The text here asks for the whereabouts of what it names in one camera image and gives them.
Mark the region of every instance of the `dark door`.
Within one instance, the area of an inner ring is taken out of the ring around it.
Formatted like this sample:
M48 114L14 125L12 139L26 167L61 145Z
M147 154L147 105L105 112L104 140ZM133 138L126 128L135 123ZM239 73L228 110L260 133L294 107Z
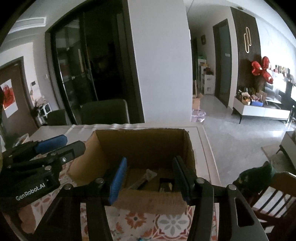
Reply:
M30 113L23 80L21 61L0 69L0 85L4 92L2 129L8 146L18 137L26 133L32 135L38 129Z
M80 17L62 26L54 34L60 90L71 121L75 124L81 124L81 106L97 100L86 48L81 38L84 36L82 26Z
M213 26L216 55L215 96L227 107L231 86L231 41L227 19Z
M192 55L192 79L197 80L197 39L191 40L191 55Z

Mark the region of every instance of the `rug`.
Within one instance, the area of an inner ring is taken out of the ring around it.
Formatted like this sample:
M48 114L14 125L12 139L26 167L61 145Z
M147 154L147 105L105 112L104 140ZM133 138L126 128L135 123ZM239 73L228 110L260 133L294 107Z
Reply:
M66 183L77 186L68 176L67 170L72 162L63 165L60 172L59 181L61 186L55 191L45 195L39 200L21 208L19 218L22 221L21 228L26 233L34 233L40 223L44 213L57 196L60 189ZM115 207L105 207L107 220L111 235L114 241L182 241L186 240L190 231L194 207L187 207L182 215L161 215L149 213L134 213L129 210L117 209ZM86 204L81 204L81 234L83 241L89 241ZM10 217L4 214L6 221L12 226ZM214 206L212 234L210 241L217 240L217 220Z
M287 171L294 175L296 175L295 167L293 166L292 162L285 156L282 151L279 151L277 154L276 152L279 150L279 145L269 145L261 147L263 152L265 153L266 157L278 172Z

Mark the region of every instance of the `screw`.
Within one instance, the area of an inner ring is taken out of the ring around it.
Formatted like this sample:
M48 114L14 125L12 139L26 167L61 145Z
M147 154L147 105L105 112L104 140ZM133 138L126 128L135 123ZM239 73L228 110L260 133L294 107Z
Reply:
M233 191L234 191L234 190L236 190L237 187L236 187L235 185L233 185L233 184L229 184L229 185L228 185L228 188L229 188L230 190L233 190Z
M201 178L201 177L198 177L196 179L196 182L199 183L199 184L203 184L203 183L205 183L205 180L203 178Z
M51 166L46 166L44 169L45 169L46 171L50 171L50 170L52 169L52 167L51 167Z
M101 184L101 183L103 183L103 182L104 182L104 179L101 178L101 177L99 177L99 178L96 179L96 183L97 183L97 184Z
M67 183L67 184L64 185L65 190L70 190L72 187L73 187L73 185L70 184L70 183Z

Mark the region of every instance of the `red balloon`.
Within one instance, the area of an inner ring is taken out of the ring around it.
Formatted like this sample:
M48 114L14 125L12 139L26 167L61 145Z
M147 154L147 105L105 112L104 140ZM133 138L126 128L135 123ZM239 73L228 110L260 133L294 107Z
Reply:
M262 75L267 83L273 84L274 79L272 78L270 73L266 71L269 65L269 59L264 56L262 59L262 63L263 67L261 67L261 65L257 61L252 62L252 74L255 76Z

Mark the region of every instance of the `box on shelf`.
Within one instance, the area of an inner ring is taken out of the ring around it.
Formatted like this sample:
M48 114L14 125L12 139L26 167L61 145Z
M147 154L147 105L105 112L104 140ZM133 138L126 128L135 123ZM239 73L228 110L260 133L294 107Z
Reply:
M131 212L153 214L182 214L186 209L180 192L159 192L161 178L174 178L172 160L181 156L185 165L196 172L191 141L183 129L96 130L85 143L85 153L73 160L68 174L85 185L127 158L128 170L117 208ZM141 191L126 189L146 169L157 173Z
M253 106L263 106L263 102L259 102L259 101L252 101L251 105Z

